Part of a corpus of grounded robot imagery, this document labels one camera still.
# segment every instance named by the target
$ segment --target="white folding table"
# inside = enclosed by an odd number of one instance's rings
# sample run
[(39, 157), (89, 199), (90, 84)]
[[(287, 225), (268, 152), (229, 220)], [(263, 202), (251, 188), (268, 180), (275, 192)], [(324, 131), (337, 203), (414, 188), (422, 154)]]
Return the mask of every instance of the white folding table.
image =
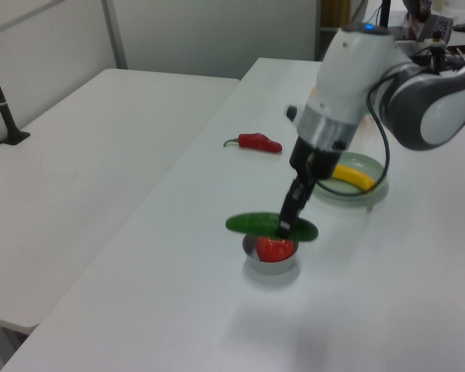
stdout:
[(0, 145), (0, 326), (44, 319), (237, 83), (106, 70)]
[[(318, 69), (257, 61), (4, 372), (465, 371), (465, 127), (422, 153), (391, 137), (371, 210), (314, 195), (301, 217), (319, 237), (283, 274), (251, 270), (224, 226), (280, 210), (297, 138), (284, 109)], [(255, 132), (283, 153), (222, 147)], [(370, 120), (351, 150), (383, 161)]]

